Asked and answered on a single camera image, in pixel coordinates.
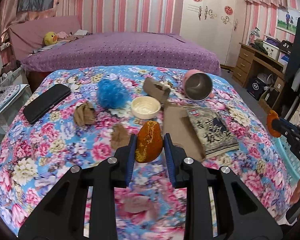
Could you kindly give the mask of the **snack package with Chinese text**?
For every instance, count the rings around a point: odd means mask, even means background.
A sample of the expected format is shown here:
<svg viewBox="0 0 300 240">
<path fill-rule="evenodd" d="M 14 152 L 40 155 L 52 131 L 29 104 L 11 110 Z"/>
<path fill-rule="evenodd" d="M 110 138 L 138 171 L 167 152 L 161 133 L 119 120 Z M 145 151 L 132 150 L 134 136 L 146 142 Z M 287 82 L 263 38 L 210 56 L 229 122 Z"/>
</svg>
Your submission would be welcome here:
<svg viewBox="0 0 300 240">
<path fill-rule="evenodd" d="M 221 116 L 206 107 L 187 107 L 189 121 L 205 151 L 205 158 L 239 149 L 236 137 L 228 130 Z"/>
</svg>

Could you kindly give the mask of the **brown cardboard tray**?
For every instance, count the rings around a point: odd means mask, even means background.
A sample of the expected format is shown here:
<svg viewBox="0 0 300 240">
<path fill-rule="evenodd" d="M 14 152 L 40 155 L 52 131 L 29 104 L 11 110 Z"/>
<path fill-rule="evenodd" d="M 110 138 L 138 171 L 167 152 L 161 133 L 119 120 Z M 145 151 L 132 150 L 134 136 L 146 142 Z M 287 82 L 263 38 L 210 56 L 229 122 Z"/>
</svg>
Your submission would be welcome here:
<svg viewBox="0 0 300 240">
<path fill-rule="evenodd" d="M 187 110 L 190 105 L 166 103 L 163 110 L 163 135 L 170 134 L 174 145 L 184 149 L 186 155 L 197 161 L 205 159 L 205 149 L 192 126 Z"/>
</svg>

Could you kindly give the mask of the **light blue plastic basket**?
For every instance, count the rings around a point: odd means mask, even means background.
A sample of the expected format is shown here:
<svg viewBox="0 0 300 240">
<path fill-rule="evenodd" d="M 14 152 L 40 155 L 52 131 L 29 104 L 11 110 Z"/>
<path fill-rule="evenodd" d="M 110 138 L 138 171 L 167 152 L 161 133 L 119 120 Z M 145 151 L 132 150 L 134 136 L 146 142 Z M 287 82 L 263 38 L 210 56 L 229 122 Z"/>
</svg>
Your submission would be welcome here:
<svg viewBox="0 0 300 240">
<path fill-rule="evenodd" d="M 291 152 L 285 137 L 272 138 L 272 141 L 287 169 L 290 184 L 296 185 L 300 179 L 300 160 Z"/>
</svg>

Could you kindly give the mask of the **blue crumpled plastic bag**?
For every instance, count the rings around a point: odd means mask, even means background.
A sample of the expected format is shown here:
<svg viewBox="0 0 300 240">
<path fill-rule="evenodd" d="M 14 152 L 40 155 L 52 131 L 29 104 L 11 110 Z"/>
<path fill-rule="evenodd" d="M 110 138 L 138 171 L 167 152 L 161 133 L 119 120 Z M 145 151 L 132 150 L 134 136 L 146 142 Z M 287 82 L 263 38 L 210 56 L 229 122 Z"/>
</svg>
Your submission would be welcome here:
<svg viewBox="0 0 300 240">
<path fill-rule="evenodd" d="M 119 80 L 102 79 L 98 83 L 97 100 L 105 109 L 123 108 L 129 92 Z"/>
</svg>

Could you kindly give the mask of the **black box under desk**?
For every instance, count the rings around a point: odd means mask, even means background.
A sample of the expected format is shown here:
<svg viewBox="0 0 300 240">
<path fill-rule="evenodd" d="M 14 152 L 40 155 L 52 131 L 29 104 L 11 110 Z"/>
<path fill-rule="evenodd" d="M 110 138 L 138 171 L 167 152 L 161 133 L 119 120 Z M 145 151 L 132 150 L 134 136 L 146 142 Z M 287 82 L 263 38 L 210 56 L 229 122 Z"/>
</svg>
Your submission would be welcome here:
<svg viewBox="0 0 300 240">
<path fill-rule="evenodd" d="M 260 99 L 264 93 L 264 87 L 266 84 L 259 78 L 251 78 L 248 82 L 247 92 L 257 101 Z"/>
</svg>

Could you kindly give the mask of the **floral bed cover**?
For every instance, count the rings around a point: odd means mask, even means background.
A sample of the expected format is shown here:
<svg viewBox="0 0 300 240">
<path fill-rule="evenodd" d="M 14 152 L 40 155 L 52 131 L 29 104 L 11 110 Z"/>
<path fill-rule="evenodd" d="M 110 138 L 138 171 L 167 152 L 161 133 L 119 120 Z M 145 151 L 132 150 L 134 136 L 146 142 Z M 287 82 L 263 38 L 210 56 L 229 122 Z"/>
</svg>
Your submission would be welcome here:
<svg viewBox="0 0 300 240">
<path fill-rule="evenodd" d="M 56 84 L 71 94 L 35 124 L 19 112 L 0 145 L 0 221 L 12 237 L 34 208 L 72 166 L 98 165 L 111 157 L 111 133 L 121 124 L 136 134 L 143 121 L 130 110 L 130 102 L 119 109 L 104 109 L 97 100 L 102 79 L 119 80 L 129 98 L 144 95 L 143 83 L 152 77 L 170 88 L 170 103 L 191 105 L 183 93 L 185 70 L 155 66 L 91 67 L 58 70 L 48 75 L 33 97 Z M 203 165 L 230 167 L 268 212 L 279 220 L 289 207 L 292 186 L 288 173 L 266 126 L 225 79 L 211 76 L 212 96 L 198 102 L 213 109 L 237 138 L 239 149 L 206 159 Z M 89 101 L 96 118 L 93 125 L 74 122 L 77 106 Z M 170 184 L 161 158 L 136 164 L 128 188 L 115 191 L 119 239 L 182 239 L 185 228 L 186 190 Z"/>
</svg>

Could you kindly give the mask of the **white storage box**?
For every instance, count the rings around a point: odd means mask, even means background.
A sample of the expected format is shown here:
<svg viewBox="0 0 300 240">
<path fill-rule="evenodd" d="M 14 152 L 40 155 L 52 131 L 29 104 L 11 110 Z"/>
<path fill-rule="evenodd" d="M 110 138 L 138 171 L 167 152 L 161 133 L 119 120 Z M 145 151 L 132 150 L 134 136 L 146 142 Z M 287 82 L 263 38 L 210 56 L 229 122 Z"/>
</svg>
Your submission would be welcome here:
<svg viewBox="0 0 300 240">
<path fill-rule="evenodd" d="M 267 51 L 269 57 L 271 57 L 272 59 L 274 59 L 276 61 L 279 59 L 280 50 L 278 47 L 276 47 L 272 44 L 269 44 L 266 41 L 263 41 L 263 47 Z"/>
</svg>

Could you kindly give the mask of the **purple dotted bed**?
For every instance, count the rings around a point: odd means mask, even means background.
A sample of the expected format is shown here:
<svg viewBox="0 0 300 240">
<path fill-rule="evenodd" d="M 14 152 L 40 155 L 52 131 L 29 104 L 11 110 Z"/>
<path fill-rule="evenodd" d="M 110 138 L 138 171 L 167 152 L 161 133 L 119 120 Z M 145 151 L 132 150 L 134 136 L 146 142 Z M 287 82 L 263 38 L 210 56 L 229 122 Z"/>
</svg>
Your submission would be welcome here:
<svg viewBox="0 0 300 240">
<path fill-rule="evenodd" d="M 101 33 L 87 35 L 21 60 L 29 72 L 54 72 L 95 66 L 155 66 L 197 69 L 220 75 L 217 56 L 179 35 Z"/>
</svg>

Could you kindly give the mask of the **wooden desk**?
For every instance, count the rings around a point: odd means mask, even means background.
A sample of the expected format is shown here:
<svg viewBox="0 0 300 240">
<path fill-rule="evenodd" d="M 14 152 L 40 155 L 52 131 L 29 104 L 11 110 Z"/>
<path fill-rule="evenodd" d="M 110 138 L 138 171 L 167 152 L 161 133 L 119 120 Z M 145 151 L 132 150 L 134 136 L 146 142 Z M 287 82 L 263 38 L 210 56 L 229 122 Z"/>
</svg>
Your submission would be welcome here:
<svg viewBox="0 0 300 240">
<path fill-rule="evenodd" d="M 266 76 L 266 84 L 261 90 L 263 91 L 258 103 L 266 113 L 274 110 L 280 112 L 280 103 L 283 97 L 285 86 L 283 65 L 272 59 L 268 55 L 248 46 L 240 44 L 238 59 L 232 78 L 241 87 L 247 89 L 252 87 L 252 81 L 260 75 Z"/>
</svg>

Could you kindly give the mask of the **black glasses case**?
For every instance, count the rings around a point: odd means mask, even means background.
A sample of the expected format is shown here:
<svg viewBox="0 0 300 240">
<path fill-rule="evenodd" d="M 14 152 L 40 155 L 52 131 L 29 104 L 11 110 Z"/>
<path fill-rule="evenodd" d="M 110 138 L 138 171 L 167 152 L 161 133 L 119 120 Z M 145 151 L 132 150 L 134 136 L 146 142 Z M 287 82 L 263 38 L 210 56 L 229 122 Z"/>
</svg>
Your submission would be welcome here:
<svg viewBox="0 0 300 240">
<path fill-rule="evenodd" d="M 34 124 L 50 109 L 71 94 L 71 89 L 63 84 L 56 84 L 40 94 L 24 107 L 23 114 L 30 124 Z"/>
</svg>

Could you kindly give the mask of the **desk lamp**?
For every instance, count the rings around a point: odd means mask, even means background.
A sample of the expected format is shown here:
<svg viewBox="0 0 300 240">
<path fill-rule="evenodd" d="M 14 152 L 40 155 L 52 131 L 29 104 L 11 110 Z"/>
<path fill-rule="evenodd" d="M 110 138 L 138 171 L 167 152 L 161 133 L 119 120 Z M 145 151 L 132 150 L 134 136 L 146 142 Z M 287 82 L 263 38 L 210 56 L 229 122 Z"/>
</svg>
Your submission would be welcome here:
<svg viewBox="0 0 300 240">
<path fill-rule="evenodd" d="M 255 27 L 255 29 L 252 29 L 250 31 L 250 35 L 249 35 L 249 42 L 248 45 L 252 45 L 255 41 L 256 38 L 260 37 L 260 30 L 258 29 L 258 27 Z"/>
</svg>

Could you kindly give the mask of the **small framed couple photo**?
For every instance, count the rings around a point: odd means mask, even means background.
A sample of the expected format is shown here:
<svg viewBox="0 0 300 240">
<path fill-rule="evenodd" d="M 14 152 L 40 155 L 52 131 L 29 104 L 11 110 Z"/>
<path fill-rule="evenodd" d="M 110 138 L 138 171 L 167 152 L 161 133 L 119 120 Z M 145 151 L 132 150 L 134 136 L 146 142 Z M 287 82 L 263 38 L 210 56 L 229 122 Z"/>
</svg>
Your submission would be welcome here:
<svg viewBox="0 0 300 240">
<path fill-rule="evenodd" d="M 293 8 L 280 8 L 277 10 L 276 29 L 295 35 L 300 10 Z"/>
</svg>

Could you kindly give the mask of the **yellow duck plush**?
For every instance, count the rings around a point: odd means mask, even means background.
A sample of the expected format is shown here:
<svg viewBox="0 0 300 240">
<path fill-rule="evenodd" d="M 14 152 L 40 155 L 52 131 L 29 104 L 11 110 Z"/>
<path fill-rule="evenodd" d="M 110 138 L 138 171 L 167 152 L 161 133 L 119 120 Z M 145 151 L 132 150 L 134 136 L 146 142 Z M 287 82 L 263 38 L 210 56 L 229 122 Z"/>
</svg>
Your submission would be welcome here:
<svg viewBox="0 0 300 240">
<path fill-rule="evenodd" d="M 58 36 L 53 31 L 50 31 L 45 34 L 43 42 L 45 46 L 56 44 L 58 42 Z"/>
</svg>

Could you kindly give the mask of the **white wardrobe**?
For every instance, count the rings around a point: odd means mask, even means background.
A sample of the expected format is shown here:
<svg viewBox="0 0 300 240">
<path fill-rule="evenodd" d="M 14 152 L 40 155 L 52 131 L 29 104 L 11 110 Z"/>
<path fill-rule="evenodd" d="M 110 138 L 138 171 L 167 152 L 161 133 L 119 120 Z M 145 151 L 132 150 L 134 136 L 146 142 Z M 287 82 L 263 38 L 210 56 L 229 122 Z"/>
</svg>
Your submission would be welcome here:
<svg viewBox="0 0 300 240">
<path fill-rule="evenodd" d="M 221 65 L 235 67 L 246 10 L 245 0 L 183 0 L 180 35 L 213 52 Z"/>
</svg>

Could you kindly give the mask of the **pink bed headboard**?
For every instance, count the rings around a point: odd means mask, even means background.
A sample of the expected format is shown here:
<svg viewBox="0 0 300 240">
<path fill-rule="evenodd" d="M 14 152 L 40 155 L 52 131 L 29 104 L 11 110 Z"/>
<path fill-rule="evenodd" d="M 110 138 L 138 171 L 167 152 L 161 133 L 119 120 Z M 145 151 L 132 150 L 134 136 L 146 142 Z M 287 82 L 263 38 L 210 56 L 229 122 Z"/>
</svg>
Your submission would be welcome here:
<svg viewBox="0 0 300 240">
<path fill-rule="evenodd" d="M 44 36 L 53 31 L 67 34 L 81 29 L 77 16 L 48 17 L 11 25 L 8 29 L 12 50 L 17 60 L 27 57 L 33 50 L 42 48 Z"/>
</svg>

